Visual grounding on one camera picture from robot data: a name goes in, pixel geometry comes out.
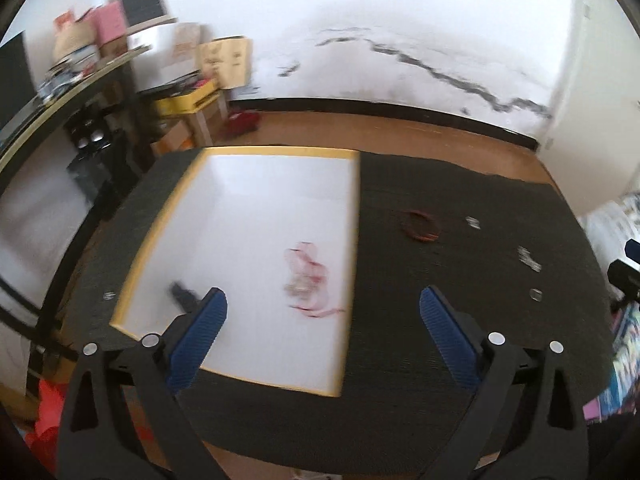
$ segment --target yellow frame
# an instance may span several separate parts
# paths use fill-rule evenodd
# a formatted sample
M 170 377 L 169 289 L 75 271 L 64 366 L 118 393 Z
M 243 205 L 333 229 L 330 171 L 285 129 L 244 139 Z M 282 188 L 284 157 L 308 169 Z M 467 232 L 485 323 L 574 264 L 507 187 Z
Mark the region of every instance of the yellow frame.
M 356 247 L 358 240 L 358 206 L 359 206 L 359 197 L 360 197 L 360 179 L 358 170 L 359 163 L 359 154 L 354 150 L 342 150 L 340 148 L 313 148 L 313 147 L 305 147 L 305 146 L 218 146 L 213 148 L 204 148 L 200 154 L 196 157 L 196 159 L 191 163 L 191 165 L 187 168 L 184 175 L 181 177 L 178 184 L 175 186 L 169 198 L 166 200 L 162 209 L 158 213 L 158 216 L 154 220 L 149 232 L 146 234 L 144 241 L 140 245 L 138 252 L 136 253 L 136 257 L 131 264 L 129 269 L 129 273 L 127 274 L 127 278 L 125 279 L 124 285 L 118 297 L 118 303 L 113 311 L 113 316 L 111 317 L 110 325 L 119 330 L 122 333 L 125 333 L 132 339 L 138 340 L 139 337 L 128 330 L 126 330 L 123 326 L 124 318 L 129 309 L 129 305 L 131 302 L 131 297 L 133 296 L 133 292 L 136 290 L 136 286 L 138 285 L 138 280 L 140 278 L 140 274 L 142 270 L 145 268 L 146 261 L 148 260 L 150 254 L 156 246 L 156 242 L 158 238 L 164 231 L 164 228 L 171 218 L 172 213 L 175 210 L 175 207 L 180 202 L 180 199 L 186 189 L 189 187 L 189 184 L 194 179 L 194 177 L 198 174 L 203 163 L 210 157 L 215 155 L 286 155 L 286 156 L 315 156 L 315 157 L 324 157 L 324 158 L 348 158 L 354 160 L 356 164 L 356 168 L 354 171 L 354 177 L 352 181 L 353 186 L 353 196 L 356 197 L 356 200 L 353 201 L 353 214 L 355 232 L 354 232 L 354 244 L 353 250 L 351 251 L 351 287 L 350 287 L 350 296 L 347 297 L 347 301 L 345 303 L 349 317 L 351 320 L 351 308 L 353 307 L 353 289 L 355 286 L 355 266 L 356 266 Z M 306 388 L 298 388 L 296 386 L 282 386 L 280 384 L 269 384 L 263 383 L 259 381 L 252 381 L 247 378 L 236 377 L 229 374 L 222 374 L 219 371 L 211 370 L 210 368 L 206 368 L 202 366 L 203 370 L 208 372 L 212 372 L 218 375 L 224 375 L 226 377 L 230 377 L 233 379 L 262 384 L 263 386 L 274 386 L 276 388 L 284 388 L 287 390 L 297 390 L 300 392 L 312 393 L 325 397 L 339 397 L 342 390 L 342 378 L 344 377 L 344 366 L 346 364 L 347 357 L 347 349 L 349 342 L 349 330 L 350 330 L 350 322 L 345 323 L 344 325 L 344 333 L 342 334 L 342 367 L 341 369 L 336 371 L 334 377 L 334 387 L 332 388 L 331 393 L 326 393 L 319 390 L 311 390 Z

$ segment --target black monitor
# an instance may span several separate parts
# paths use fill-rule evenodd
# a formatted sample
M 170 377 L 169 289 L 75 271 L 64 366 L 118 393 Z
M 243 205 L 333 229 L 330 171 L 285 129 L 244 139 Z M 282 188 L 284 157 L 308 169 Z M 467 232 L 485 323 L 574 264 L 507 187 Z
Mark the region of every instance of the black monitor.
M 0 46 L 0 130 L 35 95 L 21 32 Z

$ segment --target whiteboard with yellow border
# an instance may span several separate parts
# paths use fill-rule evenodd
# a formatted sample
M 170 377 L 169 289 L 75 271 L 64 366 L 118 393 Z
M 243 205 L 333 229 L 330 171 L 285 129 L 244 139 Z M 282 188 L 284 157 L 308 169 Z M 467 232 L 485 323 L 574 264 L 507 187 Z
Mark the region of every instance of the whiteboard with yellow border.
M 206 148 L 154 221 L 112 326 L 140 339 L 180 314 L 169 288 L 220 288 L 228 316 L 202 368 L 339 396 L 351 319 L 358 153 Z

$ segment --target black baseboard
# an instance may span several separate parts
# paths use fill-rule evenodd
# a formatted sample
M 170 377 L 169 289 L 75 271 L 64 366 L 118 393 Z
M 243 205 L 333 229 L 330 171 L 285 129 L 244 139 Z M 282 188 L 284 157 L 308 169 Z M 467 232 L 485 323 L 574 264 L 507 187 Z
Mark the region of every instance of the black baseboard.
M 517 144 L 535 152 L 538 142 L 532 137 L 518 134 L 493 124 L 476 121 L 469 117 L 415 108 L 412 106 L 395 105 L 390 103 L 373 103 L 370 101 L 356 101 L 352 99 L 323 99 L 307 97 L 285 97 L 275 99 L 236 99 L 231 105 L 242 110 L 263 110 L 265 112 L 331 112 L 335 114 L 370 115 L 404 119 L 419 123 L 448 126 L 457 130 L 465 130 L 475 134 L 504 140 Z

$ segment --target black table mat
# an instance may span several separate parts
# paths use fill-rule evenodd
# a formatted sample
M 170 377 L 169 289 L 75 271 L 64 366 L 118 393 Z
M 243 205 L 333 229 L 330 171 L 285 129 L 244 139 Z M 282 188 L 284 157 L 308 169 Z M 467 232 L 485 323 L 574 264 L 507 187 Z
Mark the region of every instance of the black table mat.
M 129 266 L 197 150 L 163 157 L 108 227 L 68 306 L 76 348 L 132 344 L 108 326 Z M 454 431 L 470 397 L 458 389 L 420 321 L 422 288 L 437 285 L 487 331 L 542 348 L 564 344 L 580 402 L 606 386 L 607 296 L 590 245 L 546 184 L 487 176 L 439 160 L 360 154 L 353 320 L 342 395 L 319 397 L 201 370 L 178 400 L 208 442 L 267 462 L 337 473 L 418 472 Z M 423 244 L 400 229 L 419 209 L 442 225 Z M 480 222 L 480 230 L 465 221 Z M 521 263 L 517 247 L 542 264 Z M 541 302 L 529 296 L 542 291 Z

